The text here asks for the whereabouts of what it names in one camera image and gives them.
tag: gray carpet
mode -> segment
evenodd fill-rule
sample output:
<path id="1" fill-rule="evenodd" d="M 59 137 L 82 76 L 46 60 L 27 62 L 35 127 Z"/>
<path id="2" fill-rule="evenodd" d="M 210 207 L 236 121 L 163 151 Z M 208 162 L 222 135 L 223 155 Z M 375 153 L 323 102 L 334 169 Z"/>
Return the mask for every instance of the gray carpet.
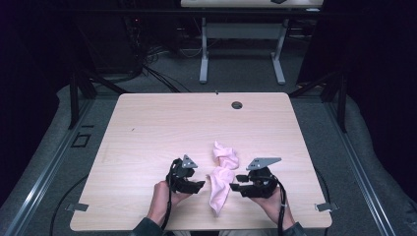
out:
<path id="1" fill-rule="evenodd" d="M 308 44 L 290 38 L 286 40 L 281 56 L 281 64 L 287 81 L 285 86 L 277 84 L 269 59 L 274 44 L 273 41 L 264 40 L 215 43 L 209 50 L 210 61 L 206 85 L 199 83 L 200 55 L 189 58 L 182 54 L 160 53 L 153 57 L 154 62 L 149 66 L 174 78 L 191 92 L 294 91 L 298 71 Z M 186 92 L 176 82 L 172 81 L 172 84 Z M 147 73 L 118 85 L 132 92 L 169 92 L 167 87 Z M 34 214 L 30 217 L 28 225 L 25 225 L 25 229 L 22 230 L 23 235 L 48 235 L 53 211 L 59 201 L 75 183 L 89 173 L 117 99 L 117 95 L 108 88 L 101 85 L 95 86 L 99 96 L 81 121 L 84 127 L 76 131 L 80 134 L 89 134 L 89 142 L 86 147 L 66 149 L 63 162 Z M 337 127 L 331 122 L 333 118 L 328 114 L 327 106 L 322 104 L 317 97 L 319 91 L 320 89 L 317 88 L 309 92 L 308 96 L 293 98 L 291 101 L 313 163 L 326 180 L 331 201 L 340 206 L 339 210 L 331 214 L 333 224 L 328 230 L 328 235 L 380 235 L 380 230 L 353 175 L 348 161 L 349 157 L 338 135 Z M 58 95 L 61 100 L 60 108 L 51 127 L 21 181 L 1 207 L 0 233 L 2 235 L 16 219 L 35 181 L 55 155 L 65 135 L 68 134 L 67 127 L 70 122 L 68 88 L 63 88 Z M 417 235 L 417 216 L 410 211 L 409 199 L 378 162 L 372 150 L 372 141 L 366 125 L 358 107 L 351 99 L 347 102 L 346 128 L 348 137 L 386 210 L 387 218 L 396 235 Z M 57 211 L 53 235 L 127 235 L 127 232 L 74 232 L 70 229 L 69 222 L 72 213 L 64 208 L 68 203 L 78 201 L 83 186 L 84 182 L 78 185 Z M 324 229 L 307 229 L 307 234 L 324 235 L 325 231 Z"/>

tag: pink towel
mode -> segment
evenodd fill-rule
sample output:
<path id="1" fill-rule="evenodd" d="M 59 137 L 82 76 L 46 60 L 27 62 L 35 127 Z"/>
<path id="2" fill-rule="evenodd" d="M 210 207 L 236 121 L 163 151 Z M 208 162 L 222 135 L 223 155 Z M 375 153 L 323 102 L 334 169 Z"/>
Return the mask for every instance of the pink towel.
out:
<path id="1" fill-rule="evenodd" d="M 239 167 L 239 158 L 232 147 L 223 147 L 218 142 L 214 143 L 213 153 L 213 160 L 218 162 L 219 166 L 215 167 L 209 175 L 211 180 L 209 205 L 218 216 L 229 194 L 229 183 L 233 182 L 235 176 L 232 170 Z"/>

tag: hand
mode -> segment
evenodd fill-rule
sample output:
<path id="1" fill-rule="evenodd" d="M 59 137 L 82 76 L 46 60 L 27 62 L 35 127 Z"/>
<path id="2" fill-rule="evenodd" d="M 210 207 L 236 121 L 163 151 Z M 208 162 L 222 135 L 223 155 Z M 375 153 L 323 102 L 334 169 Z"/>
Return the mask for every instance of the hand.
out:
<path id="1" fill-rule="evenodd" d="M 190 197 L 191 194 L 172 193 L 171 195 L 171 211 L 183 200 Z M 151 219 L 157 225 L 161 226 L 165 219 L 167 203 L 169 199 L 169 187 L 166 181 L 160 181 L 153 187 L 153 197 L 150 203 L 147 218 Z"/>
<path id="2" fill-rule="evenodd" d="M 272 196 L 268 199 L 264 198 L 251 198 L 252 201 L 257 203 L 265 211 L 267 216 L 275 223 L 278 224 L 279 211 L 281 209 L 281 192 L 279 187 L 276 187 Z M 289 208 L 288 199 L 285 200 L 287 207 L 285 208 L 284 220 L 282 222 L 282 229 L 285 230 L 295 224 L 292 217 L 291 209 Z"/>

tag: person's arm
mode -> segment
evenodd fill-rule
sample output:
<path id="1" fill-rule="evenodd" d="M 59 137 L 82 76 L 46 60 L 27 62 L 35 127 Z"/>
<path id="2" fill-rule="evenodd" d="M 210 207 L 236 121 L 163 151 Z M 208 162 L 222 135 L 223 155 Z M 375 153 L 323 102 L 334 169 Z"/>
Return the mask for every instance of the person's arm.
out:
<path id="1" fill-rule="evenodd" d="M 251 198 L 252 201 L 257 203 L 267 214 L 267 216 L 274 222 L 278 224 L 279 211 L 281 209 L 281 194 L 279 188 L 277 187 L 272 196 L 268 199 L 264 198 Z M 284 213 L 284 219 L 282 222 L 282 229 L 284 230 L 284 236 L 305 236 L 305 232 L 300 223 L 296 223 L 292 217 L 291 209 L 288 204 L 288 199 L 286 201 L 286 208 Z"/>
<path id="2" fill-rule="evenodd" d="M 172 210 L 177 207 L 177 205 L 190 197 L 191 194 L 183 193 L 172 193 L 171 202 Z M 160 236 L 162 235 L 162 229 L 160 226 L 165 219 L 167 203 L 169 199 L 169 188 L 166 181 L 161 181 L 153 187 L 153 197 L 150 203 L 149 211 L 147 217 L 142 219 L 142 221 L 136 226 L 130 236 Z"/>

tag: black sleeve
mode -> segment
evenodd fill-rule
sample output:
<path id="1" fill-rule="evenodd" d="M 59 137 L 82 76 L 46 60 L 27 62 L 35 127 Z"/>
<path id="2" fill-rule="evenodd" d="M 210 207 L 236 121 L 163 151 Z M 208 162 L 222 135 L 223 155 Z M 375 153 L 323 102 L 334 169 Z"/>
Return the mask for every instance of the black sleeve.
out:
<path id="1" fill-rule="evenodd" d="M 299 222 L 296 222 L 284 231 L 284 236 L 307 236 L 307 234 L 304 232 L 303 226 Z"/>
<path id="2" fill-rule="evenodd" d="M 161 236 L 162 233 L 162 229 L 155 222 L 145 217 L 129 236 Z"/>

